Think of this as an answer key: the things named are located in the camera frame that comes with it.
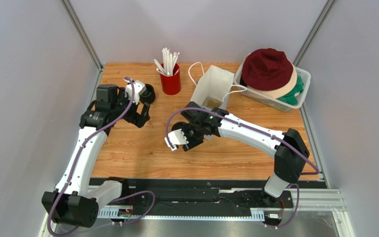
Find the pulp cup carrier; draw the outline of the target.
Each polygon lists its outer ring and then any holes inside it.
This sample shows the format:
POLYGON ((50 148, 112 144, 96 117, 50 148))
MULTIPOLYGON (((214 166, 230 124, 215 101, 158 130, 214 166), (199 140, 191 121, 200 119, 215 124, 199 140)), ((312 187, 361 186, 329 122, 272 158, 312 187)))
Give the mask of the pulp cup carrier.
POLYGON ((207 108, 219 108, 222 104, 221 100, 215 99, 215 98, 210 98, 207 97, 205 101, 203 102, 203 106, 207 108))

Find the white paper bag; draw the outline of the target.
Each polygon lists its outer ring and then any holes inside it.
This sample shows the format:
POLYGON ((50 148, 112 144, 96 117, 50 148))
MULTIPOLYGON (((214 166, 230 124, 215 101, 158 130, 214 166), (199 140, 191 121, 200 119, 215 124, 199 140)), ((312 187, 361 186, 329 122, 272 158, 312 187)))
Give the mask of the white paper bag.
POLYGON ((217 66, 210 66, 209 69, 205 71, 201 62, 193 63, 189 67, 188 76, 195 84, 195 89, 190 101, 195 102, 206 109, 207 107, 203 106, 203 102, 207 97, 221 100, 222 104, 219 109, 226 110, 229 96, 232 93, 244 92, 247 90, 247 87, 239 85, 239 89, 233 91, 232 88, 236 86, 233 84, 234 73, 217 66), (196 64, 199 64, 202 70, 202 76, 198 80, 195 80, 191 76, 191 69, 196 64))

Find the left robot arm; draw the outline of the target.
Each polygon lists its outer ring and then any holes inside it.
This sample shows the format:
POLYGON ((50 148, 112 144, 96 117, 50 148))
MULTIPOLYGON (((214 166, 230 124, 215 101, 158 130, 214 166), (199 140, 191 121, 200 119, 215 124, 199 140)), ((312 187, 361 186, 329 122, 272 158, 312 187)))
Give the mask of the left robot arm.
POLYGON ((91 173, 115 122, 122 119, 143 127, 150 119, 150 104, 155 98, 153 86, 138 80, 126 87, 97 87, 95 100, 80 117, 76 147, 64 175, 53 191, 42 196, 50 224, 90 228, 101 208, 129 194, 128 180, 118 177, 89 190, 91 173))

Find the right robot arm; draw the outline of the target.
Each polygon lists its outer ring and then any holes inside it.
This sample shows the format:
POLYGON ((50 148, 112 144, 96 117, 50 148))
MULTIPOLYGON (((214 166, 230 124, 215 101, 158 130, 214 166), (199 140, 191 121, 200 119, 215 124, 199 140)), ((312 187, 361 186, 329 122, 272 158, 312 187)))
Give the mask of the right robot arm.
POLYGON ((187 122, 176 123, 178 136, 167 140, 172 148, 181 145, 188 151, 203 143, 206 136, 237 140, 261 150, 274 159, 274 170, 264 187, 267 197, 278 198, 290 184, 298 182, 309 158, 300 133, 292 128, 286 132, 267 129, 246 122, 226 110, 204 109, 190 103, 180 114, 187 122))

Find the stack of black lids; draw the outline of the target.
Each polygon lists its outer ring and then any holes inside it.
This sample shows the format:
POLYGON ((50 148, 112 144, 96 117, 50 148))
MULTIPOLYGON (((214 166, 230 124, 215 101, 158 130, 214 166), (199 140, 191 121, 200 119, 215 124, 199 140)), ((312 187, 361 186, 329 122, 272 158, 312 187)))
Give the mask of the stack of black lids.
POLYGON ((140 94, 140 102, 152 104, 156 99, 155 90, 152 85, 145 84, 145 91, 140 94))

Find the red straw cup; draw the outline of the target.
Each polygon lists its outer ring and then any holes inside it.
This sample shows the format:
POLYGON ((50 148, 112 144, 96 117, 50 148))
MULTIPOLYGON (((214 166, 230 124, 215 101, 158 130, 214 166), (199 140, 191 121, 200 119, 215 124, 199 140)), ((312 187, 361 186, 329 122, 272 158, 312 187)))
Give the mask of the red straw cup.
POLYGON ((180 66, 175 65, 172 76, 159 73, 162 91, 167 95, 176 95, 181 91, 180 66))

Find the wrapped white straws bundle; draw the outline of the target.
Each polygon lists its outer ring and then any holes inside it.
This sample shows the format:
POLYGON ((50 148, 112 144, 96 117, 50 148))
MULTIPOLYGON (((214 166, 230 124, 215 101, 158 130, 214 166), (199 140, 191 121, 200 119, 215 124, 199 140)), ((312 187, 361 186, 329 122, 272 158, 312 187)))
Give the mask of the wrapped white straws bundle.
POLYGON ((163 64, 160 64, 156 59, 154 59, 154 63, 156 65, 156 71, 163 76, 174 76, 177 74, 178 70, 175 70, 175 66, 177 66, 177 60, 179 58, 180 52, 170 52, 170 49, 167 47, 162 49, 162 59, 163 64))

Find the beige hat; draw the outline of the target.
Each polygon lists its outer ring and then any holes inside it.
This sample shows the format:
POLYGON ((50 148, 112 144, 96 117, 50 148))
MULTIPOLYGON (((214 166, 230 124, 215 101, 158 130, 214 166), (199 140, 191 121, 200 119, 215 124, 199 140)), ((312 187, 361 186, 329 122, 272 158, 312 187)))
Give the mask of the beige hat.
POLYGON ((292 64, 292 68, 293 68, 293 71, 292 71, 290 80, 288 81, 287 84, 285 84, 283 87, 279 89, 275 89, 271 91, 263 91, 262 94, 269 96, 271 98, 277 99, 289 93, 294 88, 297 82, 297 71, 296 71, 296 67, 293 64, 292 64))

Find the maroon bucket hat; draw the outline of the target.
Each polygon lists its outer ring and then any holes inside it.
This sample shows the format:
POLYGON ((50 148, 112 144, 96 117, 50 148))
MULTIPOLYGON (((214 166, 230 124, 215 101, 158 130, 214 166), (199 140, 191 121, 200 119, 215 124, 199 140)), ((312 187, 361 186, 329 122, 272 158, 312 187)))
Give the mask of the maroon bucket hat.
POLYGON ((287 84, 292 71, 292 62, 283 51, 263 48, 244 58, 241 78, 254 90, 271 91, 287 84))

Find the green cloth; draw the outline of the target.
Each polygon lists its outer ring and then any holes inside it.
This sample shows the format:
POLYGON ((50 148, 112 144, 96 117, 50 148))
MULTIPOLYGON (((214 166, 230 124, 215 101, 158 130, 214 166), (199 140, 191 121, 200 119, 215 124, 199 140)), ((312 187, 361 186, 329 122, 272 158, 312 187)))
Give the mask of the green cloth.
POLYGON ((299 96, 303 92, 303 86, 304 83, 302 81, 302 77, 297 76, 297 82, 294 88, 286 95, 279 97, 278 100, 289 105, 297 105, 297 96, 299 96))

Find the white plastic basket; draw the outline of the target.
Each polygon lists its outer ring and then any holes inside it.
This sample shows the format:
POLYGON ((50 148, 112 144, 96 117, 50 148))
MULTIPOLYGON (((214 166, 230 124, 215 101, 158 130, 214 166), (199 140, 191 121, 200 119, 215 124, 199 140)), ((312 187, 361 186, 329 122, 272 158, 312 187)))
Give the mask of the white plastic basket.
POLYGON ((283 112, 299 109, 311 81, 309 72, 297 68, 284 52, 259 49, 247 54, 233 79, 238 92, 283 112))

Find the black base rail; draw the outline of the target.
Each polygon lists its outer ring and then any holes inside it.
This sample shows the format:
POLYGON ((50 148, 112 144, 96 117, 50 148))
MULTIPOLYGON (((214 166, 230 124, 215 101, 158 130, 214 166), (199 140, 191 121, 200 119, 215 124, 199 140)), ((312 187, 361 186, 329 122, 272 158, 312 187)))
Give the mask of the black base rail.
POLYGON ((128 179, 125 196, 135 197, 102 208, 97 225, 119 226, 143 220, 242 220, 266 221, 259 210, 288 211, 296 206, 292 187, 276 200, 266 199, 265 180, 128 179))

